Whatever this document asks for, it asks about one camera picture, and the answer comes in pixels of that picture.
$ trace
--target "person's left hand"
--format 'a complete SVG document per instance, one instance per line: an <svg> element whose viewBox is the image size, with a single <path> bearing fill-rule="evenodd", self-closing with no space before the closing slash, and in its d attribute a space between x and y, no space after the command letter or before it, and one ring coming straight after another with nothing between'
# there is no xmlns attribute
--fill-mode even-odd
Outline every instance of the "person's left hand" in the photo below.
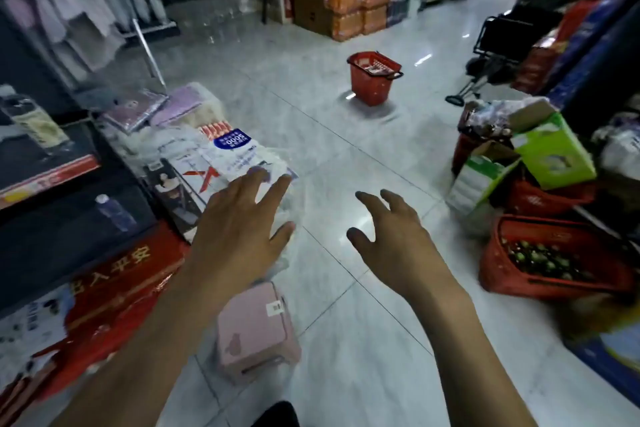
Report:
<svg viewBox="0 0 640 427"><path fill-rule="evenodd" d="M286 222L273 235L271 226L291 176L281 176L259 203L255 197L268 174L250 171L214 194L198 221L185 269L205 287L215 284L228 298L263 277L289 242L295 229Z"/></svg>

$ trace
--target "white bottle cap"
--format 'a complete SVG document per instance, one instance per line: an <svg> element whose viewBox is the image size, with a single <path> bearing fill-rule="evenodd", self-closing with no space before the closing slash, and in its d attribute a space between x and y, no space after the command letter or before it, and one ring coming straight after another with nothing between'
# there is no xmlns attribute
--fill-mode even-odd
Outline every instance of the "white bottle cap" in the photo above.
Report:
<svg viewBox="0 0 640 427"><path fill-rule="evenodd" d="M15 95L15 90L11 85L0 85L0 98L12 95Z"/></svg>

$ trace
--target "green cardboard box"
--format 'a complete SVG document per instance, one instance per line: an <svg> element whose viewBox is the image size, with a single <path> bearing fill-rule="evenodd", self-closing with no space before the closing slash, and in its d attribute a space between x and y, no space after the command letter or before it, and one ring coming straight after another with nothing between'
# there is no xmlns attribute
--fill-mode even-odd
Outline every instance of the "green cardboard box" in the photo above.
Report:
<svg viewBox="0 0 640 427"><path fill-rule="evenodd" d="M485 142L476 148L460 170L447 196L447 203L463 214L471 213L487 199L520 156L498 142Z"/></svg>
<svg viewBox="0 0 640 427"><path fill-rule="evenodd" d="M546 99L509 116L511 143L542 189L596 179L593 160Z"/></svg>

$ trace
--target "plastic stool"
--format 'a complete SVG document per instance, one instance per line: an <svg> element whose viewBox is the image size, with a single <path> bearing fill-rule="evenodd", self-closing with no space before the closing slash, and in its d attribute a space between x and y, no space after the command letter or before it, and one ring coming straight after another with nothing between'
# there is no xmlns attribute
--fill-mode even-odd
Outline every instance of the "plastic stool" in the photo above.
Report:
<svg viewBox="0 0 640 427"><path fill-rule="evenodd" d="M233 297L218 316L218 357L236 383L267 365L300 361L300 344L283 297L264 282Z"/></svg>

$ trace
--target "bottle label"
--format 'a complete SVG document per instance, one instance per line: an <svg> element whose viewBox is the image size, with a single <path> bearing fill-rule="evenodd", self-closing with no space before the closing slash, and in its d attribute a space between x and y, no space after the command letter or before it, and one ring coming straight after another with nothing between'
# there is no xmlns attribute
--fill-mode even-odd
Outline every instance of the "bottle label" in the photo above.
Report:
<svg viewBox="0 0 640 427"><path fill-rule="evenodd" d="M42 108L38 107L24 115L13 115L12 120L42 148L55 147L69 140L68 135Z"/></svg>

